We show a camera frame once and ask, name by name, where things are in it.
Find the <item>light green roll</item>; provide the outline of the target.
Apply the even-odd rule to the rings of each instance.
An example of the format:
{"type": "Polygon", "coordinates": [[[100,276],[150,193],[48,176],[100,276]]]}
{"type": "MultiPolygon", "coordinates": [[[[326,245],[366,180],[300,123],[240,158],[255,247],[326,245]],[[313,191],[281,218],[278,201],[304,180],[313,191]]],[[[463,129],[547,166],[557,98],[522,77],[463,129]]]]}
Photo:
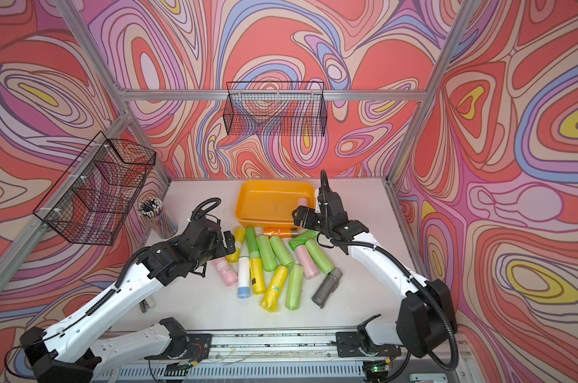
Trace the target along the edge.
{"type": "Polygon", "coordinates": [[[279,236],[273,236],[270,238],[270,244],[280,264],[287,269],[293,268],[295,260],[289,250],[287,250],[284,241],[279,236]]]}
{"type": "Polygon", "coordinates": [[[278,264],[269,237],[264,235],[257,236],[256,241],[260,251],[260,258],[263,263],[263,269],[266,272],[274,272],[278,267],[278,264]]]}
{"type": "Polygon", "coordinates": [[[300,299],[303,290],[304,269],[300,265],[295,265],[290,271],[287,285],[287,298],[285,306],[290,311],[300,308],[300,299]]]}
{"type": "Polygon", "coordinates": [[[322,247],[319,246],[315,239],[308,239],[305,246],[313,262],[322,273],[329,274],[333,269],[335,269],[335,265],[323,252],[322,247]]]}

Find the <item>grey trash bag roll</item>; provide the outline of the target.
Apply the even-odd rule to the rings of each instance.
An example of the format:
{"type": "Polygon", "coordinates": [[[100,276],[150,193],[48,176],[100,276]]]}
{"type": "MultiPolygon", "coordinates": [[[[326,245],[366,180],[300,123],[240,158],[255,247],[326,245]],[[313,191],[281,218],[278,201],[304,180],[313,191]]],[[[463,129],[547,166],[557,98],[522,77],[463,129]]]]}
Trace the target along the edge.
{"type": "Polygon", "coordinates": [[[324,308],[331,294],[338,288],[342,277],[343,273],[340,269],[334,268],[330,271],[312,295],[311,301],[320,309],[324,308]]]}

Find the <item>orange plastic storage box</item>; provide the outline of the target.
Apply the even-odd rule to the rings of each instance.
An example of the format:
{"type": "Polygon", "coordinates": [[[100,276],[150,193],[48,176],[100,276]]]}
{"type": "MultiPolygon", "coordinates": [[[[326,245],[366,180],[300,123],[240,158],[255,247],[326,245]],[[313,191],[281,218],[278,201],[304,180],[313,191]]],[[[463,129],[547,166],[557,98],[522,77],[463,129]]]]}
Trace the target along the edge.
{"type": "Polygon", "coordinates": [[[292,212],[306,200],[315,207],[315,188],[306,181],[247,180],[241,185],[235,217],[246,227],[294,228],[292,212]]]}

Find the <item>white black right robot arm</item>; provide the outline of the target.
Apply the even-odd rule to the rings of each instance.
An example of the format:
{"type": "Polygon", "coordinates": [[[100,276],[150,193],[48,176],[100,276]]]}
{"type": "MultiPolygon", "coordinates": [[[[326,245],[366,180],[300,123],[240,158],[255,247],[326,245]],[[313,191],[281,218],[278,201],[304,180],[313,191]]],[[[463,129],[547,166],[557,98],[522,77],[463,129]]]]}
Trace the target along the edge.
{"type": "Polygon", "coordinates": [[[375,314],[358,326],[360,345],[367,353],[384,345],[401,346],[408,355],[428,356],[440,368],[453,371],[460,353],[453,300],[448,286],[410,270],[380,245],[370,229],[349,218],[338,193],[322,178],[317,206],[297,207],[294,223],[324,236],[327,247],[337,247],[357,260],[386,287],[399,305],[394,319],[375,314]]]}

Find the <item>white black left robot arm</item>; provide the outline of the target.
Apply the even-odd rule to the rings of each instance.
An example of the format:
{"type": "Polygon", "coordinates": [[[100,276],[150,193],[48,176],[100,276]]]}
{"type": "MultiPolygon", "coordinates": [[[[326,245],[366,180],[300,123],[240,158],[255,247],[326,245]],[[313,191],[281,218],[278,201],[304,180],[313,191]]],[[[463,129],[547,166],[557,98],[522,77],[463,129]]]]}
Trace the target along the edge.
{"type": "Polygon", "coordinates": [[[235,250],[231,231],[219,221],[191,220],[183,233],[143,247],[118,280],[56,324],[26,331],[19,342],[38,382],[90,382],[141,358],[180,359],[189,348],[185,328],[174,318],[116,338],[102,335],[140,302],[189,274],[205,276],[207,262],[235,250]]]}

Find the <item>green roll with label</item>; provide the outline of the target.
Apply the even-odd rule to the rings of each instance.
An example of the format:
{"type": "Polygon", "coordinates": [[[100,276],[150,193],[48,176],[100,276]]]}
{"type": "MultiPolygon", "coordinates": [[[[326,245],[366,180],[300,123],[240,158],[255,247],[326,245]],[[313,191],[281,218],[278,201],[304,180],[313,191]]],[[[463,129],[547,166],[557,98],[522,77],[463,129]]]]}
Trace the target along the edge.
{"type": "Polygon", "coordinates": [[[318,235],[319,235],[318,231],[308,230],[298,235],[297,237],[291,239],[288,242],[288,245],[293,251],[295,251],[297,247],[304,246],[308,240],[317,239],[318,235]]]}

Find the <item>yellow trash bag roll upper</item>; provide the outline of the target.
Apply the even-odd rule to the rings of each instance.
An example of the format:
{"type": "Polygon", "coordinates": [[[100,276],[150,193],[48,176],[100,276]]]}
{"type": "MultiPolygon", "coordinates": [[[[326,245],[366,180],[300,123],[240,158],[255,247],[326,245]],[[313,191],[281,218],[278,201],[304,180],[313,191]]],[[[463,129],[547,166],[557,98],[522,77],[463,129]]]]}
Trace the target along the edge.
{"type": "Polygon", "coordinates": [[[235,251],[231,255],[226,256],[226,260],[230,263],[237,263],[241,256],[241,248],[243,247],[246,230],[243,227],[238,227],[233,232],[235,251]]]}

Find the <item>white blue trash bag roll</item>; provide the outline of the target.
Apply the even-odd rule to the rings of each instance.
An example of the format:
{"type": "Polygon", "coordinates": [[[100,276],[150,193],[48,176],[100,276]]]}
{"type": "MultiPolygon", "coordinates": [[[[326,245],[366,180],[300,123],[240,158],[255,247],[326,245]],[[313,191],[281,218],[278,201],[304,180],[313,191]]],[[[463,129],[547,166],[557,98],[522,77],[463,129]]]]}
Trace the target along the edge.
{"type": "Polygon", "coordinates": [[[250,278],[249,257],[239,257],[237,297],[239,299],[246,299],[250,297],[250,294],[251,294],[251,278],[250,278]]]}

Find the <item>green yellow trash bag roll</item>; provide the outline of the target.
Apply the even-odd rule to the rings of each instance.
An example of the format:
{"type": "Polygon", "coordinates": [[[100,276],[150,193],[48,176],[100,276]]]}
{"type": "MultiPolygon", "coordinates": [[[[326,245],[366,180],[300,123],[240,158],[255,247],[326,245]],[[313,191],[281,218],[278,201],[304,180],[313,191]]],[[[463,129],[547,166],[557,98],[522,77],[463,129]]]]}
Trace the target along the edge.
{"type": "Polygon", "coordinates": [[[263,263],[260,258],[260,250],[256,240],[255,228],[246,228],[246,240],[249,253],[249,266],[253,293],[254,295],[263,295],[266,290],[266,285],[263,276],[263,263]]]}

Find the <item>yellow trash bag roll lower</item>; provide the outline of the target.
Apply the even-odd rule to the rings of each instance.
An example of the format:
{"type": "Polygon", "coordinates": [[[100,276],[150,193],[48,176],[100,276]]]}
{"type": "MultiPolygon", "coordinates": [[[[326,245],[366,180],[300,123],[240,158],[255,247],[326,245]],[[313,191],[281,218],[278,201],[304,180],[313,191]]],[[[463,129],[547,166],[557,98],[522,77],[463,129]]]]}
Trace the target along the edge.
{"type": "Polygon", "coordinates": [[[285,266],[278,266],[260,303],[262,309],[270,313],[278,311],[279,297],[284,288],[287,276],[288,269],[285,266]]]}

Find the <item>cup of pens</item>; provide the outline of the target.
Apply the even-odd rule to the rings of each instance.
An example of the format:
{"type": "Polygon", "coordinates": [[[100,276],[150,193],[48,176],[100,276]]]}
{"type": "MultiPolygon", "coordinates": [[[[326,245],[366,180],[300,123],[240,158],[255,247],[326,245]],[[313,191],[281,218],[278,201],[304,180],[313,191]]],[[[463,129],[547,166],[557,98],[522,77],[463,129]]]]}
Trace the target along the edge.
{"type": "Polygon", "coordinates": [[[160,198],[149,197],[141,200],[137,211],[161,239],[170,239],[177,234],[177,225],[166,212],[160,198]]]}

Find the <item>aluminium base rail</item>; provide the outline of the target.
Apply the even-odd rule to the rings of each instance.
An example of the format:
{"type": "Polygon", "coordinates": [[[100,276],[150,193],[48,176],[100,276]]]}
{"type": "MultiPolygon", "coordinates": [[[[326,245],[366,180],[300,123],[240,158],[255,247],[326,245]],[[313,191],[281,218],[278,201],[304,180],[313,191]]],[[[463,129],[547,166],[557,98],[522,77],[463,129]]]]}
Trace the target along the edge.
{"type": "Polygon", "coordinates": [[[314,362],[351,359],[397,359],[407,352],[392,341],[377,345],[358,328],[186,330],[172,336],[170,327],[156,324],[145,330],[106,338],[90,347],[108,361],[99,373],[141,359],[179,362],[314,362]]]}

